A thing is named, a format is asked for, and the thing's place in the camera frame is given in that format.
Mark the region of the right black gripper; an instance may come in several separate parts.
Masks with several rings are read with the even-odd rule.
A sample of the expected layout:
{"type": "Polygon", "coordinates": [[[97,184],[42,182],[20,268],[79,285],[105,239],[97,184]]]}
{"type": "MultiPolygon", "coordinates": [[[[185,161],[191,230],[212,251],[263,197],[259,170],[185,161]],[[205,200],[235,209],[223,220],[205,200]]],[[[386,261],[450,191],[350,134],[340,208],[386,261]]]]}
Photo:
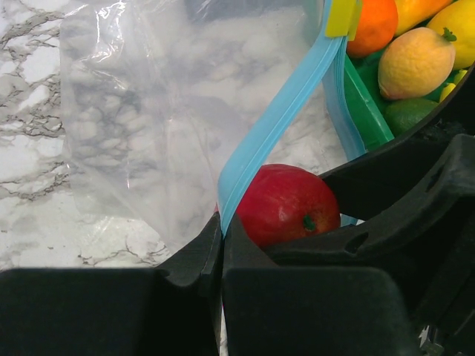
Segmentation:
{"type": "Polygon", "coordinates": [[[474,138],[454,137],[401,199],[360,225],[266,250],[284,265],[380,259],[416,328],[429,326],[444,355],[474,354],[474,138]]]}

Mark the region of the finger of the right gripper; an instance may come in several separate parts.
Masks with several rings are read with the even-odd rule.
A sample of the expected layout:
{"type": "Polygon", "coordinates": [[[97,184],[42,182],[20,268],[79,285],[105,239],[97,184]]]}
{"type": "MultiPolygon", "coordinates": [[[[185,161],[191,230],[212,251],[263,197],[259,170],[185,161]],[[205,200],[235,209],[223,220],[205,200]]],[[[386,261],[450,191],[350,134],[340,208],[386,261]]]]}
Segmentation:
{"type": "Polygon", "coordinates": [[[415,127],[322,178],[342,214],[370,219],[412,189],[459,135],[474,138],[474,67],[415,127]]]}

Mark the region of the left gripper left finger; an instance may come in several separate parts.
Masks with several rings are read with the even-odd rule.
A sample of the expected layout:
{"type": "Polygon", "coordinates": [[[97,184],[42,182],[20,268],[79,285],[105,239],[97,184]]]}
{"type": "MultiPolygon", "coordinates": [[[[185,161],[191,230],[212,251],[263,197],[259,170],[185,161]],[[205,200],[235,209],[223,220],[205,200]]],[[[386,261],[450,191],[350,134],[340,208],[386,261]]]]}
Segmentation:
{"type": "Polygon", "coordinates": [[[3,355],[217,355],[220,218],[148,268],[1,273],[3,355]]]}

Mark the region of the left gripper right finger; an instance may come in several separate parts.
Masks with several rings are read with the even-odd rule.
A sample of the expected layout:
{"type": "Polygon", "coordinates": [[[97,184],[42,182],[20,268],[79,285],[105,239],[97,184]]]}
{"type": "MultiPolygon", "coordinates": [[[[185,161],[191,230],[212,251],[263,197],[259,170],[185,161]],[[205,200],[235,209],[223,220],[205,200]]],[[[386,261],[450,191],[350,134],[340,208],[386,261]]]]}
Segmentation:
{"type": "Polygon", "coordinates": [[[280,267],[234,218],[224,240],[230,355],[417,355],[402,295],[368,267],[280,267]]]}

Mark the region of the red apple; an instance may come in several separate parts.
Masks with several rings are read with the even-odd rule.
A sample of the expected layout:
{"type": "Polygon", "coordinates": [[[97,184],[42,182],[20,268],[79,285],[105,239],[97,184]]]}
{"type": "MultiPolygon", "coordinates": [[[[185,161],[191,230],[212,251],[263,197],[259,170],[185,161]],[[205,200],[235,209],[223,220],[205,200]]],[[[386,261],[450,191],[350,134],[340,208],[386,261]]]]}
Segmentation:
{"type": "Polygon", "coordinates": [[[334,231],[341,212],[322,178],[294,165],[262,165],[236,209],[223,209],[227,228],[237,217],[249,239],[260,248],[334,231]]]}

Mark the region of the green plastic tray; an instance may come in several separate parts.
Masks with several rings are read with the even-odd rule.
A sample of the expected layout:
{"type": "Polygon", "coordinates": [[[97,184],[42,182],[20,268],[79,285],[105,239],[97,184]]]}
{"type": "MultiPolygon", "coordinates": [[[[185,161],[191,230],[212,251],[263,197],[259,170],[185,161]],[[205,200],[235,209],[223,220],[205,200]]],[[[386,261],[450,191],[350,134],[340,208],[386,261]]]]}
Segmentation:
{"type": "Polygon", "coordinates": [[[347,105],[353,122],[356,124],[364,145],[368,151],[374,151],[393,140],[436,142],[442,144],[450,141],[457,134],[474,135],[474,66],[470,66],[462,81],[451,91],[442,103],[439,95],[458,70],[437,89],[424,99],[438,103],[423,120],[410,130],[394,137],[388,127],[383,113],[392,102],[383,99],[377,84],[377,69],[381,53],[366,59],[345,58],[344,90],[347,105]]]}

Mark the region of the green lime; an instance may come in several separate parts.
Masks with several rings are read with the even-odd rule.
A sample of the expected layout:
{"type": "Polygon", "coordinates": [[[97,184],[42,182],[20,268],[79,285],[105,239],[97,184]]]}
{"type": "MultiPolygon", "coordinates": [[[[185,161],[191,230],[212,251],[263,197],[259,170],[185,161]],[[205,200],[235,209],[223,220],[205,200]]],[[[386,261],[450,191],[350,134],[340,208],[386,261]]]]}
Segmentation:
{"type": "Polygon", "coordinates": [[[402,99],[389,104],[383,117],[394,137],[398,137],[418,124],[437,106],[437,102],[429,99],[402,99]]]}

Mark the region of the clear zip top bag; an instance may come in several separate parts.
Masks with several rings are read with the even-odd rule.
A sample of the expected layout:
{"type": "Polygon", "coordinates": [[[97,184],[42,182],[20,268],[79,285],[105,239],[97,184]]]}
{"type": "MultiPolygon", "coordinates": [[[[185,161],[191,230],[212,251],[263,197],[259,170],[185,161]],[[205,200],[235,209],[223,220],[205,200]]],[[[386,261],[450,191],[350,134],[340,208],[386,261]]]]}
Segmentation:
{"type": "Polygon", "coordinates": [[[344,98],[359,1],[72,1],[60,26],[77,206],[171,251],[228,228],[263,163],[321,174],[365,152],[344,98]]]}

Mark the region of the yellow banana bunch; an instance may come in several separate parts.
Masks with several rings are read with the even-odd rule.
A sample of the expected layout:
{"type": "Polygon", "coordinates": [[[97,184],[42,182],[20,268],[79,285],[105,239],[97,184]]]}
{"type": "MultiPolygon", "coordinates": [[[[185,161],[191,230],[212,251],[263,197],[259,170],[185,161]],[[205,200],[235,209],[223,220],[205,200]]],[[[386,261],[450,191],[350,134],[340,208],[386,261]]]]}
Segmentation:
{"type": "Polygon", "coordinates": [[[439,95],[439,103],[442,103],[445,100],[445,98],[451,93],[451,91],[462,81],[463,77],[467,72],[468,71],[466,69],[458,70],[452,80],[445,84],[439,95]]]}

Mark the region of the yellow peach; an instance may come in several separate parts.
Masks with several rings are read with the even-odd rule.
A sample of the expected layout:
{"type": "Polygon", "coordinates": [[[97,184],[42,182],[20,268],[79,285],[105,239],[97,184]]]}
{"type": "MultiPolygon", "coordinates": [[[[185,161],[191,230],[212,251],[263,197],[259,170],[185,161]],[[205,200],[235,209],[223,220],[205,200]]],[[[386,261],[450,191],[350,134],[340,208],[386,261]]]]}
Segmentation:
{"type": "Polygon", "coordinates": [[[456,57],[457,36],[427,27],[410,30],[384,50],[378,66],[380,94],[388,100],[425,96],[449,76],[456,57]]]}

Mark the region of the orange fruit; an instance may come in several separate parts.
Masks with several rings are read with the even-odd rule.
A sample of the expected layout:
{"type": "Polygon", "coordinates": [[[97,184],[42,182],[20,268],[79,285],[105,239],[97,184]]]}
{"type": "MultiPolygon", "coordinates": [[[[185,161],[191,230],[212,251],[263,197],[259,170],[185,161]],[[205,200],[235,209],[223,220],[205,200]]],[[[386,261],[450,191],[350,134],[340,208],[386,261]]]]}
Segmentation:
{"type": "Polygon", "coordinates": [[[362,59],[380,51],[393,39],[398,21],[394,0],[364,0],[355,38],[347,44],[347,55],[362,59]]]}

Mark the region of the yellow lemon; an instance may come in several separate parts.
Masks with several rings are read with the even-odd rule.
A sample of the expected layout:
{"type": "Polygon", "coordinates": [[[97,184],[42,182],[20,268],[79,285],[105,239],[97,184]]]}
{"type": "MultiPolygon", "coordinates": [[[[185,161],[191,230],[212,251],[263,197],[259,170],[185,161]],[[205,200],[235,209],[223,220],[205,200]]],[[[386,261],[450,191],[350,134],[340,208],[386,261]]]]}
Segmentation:
{"type": "Polygon", "coordinates": [[[470,67],[474,62],[474,0],[459,0],[439,11],[426,25],[439,34],[447,28],[456,37],[454,70],[470,67]]]}

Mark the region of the orange yellow mango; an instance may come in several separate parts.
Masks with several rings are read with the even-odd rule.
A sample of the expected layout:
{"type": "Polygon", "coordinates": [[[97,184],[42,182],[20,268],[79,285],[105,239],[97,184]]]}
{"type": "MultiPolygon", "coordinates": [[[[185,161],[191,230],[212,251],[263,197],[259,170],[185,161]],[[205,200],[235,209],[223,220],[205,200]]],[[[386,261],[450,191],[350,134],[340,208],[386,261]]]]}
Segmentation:
{"type": "Polygon", "coordinates": [[[395,37],[436,15],[452,2],[452,0],[395,0],[399,17],[395,37]]]}

